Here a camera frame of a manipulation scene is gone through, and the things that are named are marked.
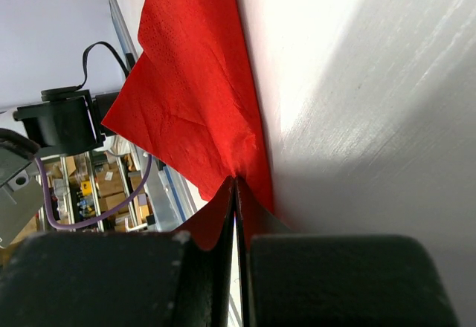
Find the red paper napkin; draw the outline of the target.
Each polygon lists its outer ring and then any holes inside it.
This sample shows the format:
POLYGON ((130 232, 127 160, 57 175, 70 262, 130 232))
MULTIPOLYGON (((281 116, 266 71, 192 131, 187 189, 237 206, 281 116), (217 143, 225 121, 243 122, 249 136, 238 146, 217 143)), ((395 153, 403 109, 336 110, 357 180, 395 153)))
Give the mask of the red paper napkin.
POLYGON ((271 167, 237 0, 146 0, 140 26, 154 78, 178 118, 172 167, 210 201, 227 177, 242 178, 270 213, 271 167))

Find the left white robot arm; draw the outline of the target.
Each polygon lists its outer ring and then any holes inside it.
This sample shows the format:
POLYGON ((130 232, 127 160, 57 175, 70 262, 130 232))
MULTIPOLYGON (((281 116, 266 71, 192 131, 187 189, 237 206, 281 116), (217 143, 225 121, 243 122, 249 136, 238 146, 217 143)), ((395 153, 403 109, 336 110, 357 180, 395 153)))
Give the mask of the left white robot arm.
POLYGON ((39 145, 41 157, 88 152, 102 147, 105 139, 115 134, 102 121, 119 93, 92 96, 86 89, 89 53, 98 45, 112 53, 127 76, 128 68, 118 52, 107 42, 95 42, 83 51, 81 84, 44 90, 41 103, 18 107, 13 112, 13 119, 23 123, 26 136, 39 145))

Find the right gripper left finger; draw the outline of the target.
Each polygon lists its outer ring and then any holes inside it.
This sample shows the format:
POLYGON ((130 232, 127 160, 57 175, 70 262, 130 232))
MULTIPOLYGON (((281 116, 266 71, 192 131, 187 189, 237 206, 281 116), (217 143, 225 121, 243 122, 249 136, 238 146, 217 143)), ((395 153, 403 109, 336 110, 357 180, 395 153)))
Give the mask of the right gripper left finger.
POLYGON ((1 273, 3 326, 225 326, 234 180, 166 233, 42 233, 1 273))

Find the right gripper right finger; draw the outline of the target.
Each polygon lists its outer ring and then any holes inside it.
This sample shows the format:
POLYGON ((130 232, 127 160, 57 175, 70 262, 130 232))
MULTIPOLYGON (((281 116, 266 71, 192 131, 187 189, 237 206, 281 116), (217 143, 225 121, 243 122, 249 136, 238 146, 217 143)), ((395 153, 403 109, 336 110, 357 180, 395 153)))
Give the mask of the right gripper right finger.
POLYGON ((245 326, 458 325, 416 239, 295 233, 241 178, 235 197, 245 326))

